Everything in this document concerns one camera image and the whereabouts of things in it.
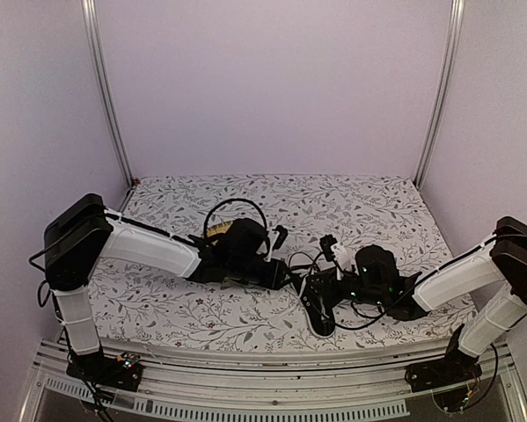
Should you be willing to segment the black white canvas sneaker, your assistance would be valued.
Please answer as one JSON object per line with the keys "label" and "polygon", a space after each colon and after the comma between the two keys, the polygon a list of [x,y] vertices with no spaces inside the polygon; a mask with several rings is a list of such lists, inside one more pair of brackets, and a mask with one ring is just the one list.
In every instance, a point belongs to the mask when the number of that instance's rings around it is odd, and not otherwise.
{"label": "black white canvas sneaker", "polygon": [[308,276],[302,278],[297,295],[304,307],[310,332],[317,338],[330,338],[335,331],[333,311],[325,306]]}

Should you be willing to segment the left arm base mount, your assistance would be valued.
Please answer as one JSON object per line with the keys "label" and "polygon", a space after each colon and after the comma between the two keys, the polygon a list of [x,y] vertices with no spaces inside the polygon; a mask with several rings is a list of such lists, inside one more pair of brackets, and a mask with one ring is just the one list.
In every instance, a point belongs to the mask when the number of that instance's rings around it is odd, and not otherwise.
{"label": "left arm base mount", "polygon": [[72,353],[66,374],[88,383],[137,392],[143,375],[140,360],[140,355],[128,352],[117,357],[107,357],[102,352]]}

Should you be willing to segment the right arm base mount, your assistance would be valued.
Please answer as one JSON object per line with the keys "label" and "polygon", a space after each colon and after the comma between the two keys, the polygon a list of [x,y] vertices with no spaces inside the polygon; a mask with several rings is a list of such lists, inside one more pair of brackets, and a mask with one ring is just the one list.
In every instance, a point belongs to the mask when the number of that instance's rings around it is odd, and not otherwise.
{"label": "right arm base mount", "polygon": [[481,375],[482,370],[477,358],[457,352],[407,366],[405,381],[412,392],[420,392],[467,382]]}

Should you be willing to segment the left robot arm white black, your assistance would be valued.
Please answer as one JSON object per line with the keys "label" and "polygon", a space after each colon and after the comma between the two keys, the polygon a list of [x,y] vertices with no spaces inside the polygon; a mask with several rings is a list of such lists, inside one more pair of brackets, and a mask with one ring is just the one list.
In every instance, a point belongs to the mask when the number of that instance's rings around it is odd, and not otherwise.
{"label": "left robot arm white black", "polygon": [[288,231],[269,228],[266,219],[242,217],[225,229],[207,223],[199,236],[178,236],[132,220],[88,193],[53,220],[44,231],[44,247],[28,262],[44,273],[79,368],[93,381],[113,372],[91,314],[87,285],[97,262],[114,258],[157,268],[196,283],[238,280],[271,290],[291,282],[287,264],[274,257]]}

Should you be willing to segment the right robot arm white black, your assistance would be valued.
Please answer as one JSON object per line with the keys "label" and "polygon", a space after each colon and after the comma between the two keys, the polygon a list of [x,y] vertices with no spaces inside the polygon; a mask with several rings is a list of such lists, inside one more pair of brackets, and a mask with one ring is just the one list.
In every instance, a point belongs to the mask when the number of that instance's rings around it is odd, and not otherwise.
{"label": "right robot arm white black", "polygon": [[394,255],[378,245],[361,248],[353,258],[333,236],[322,237],[320,245],[332,267],[303,277],[296,289],[319,337],[339,328],[333,308],[343,300],[376,306],[382,317],[407,322],[474,290],[502,284],[481,316],[455,331],[457,349],[437,362],[436,375],[445,383],[467,373],[470,359],[527,315],[527,225],[513,217],[502,217],[489,238],[427,275],[400,275]]}

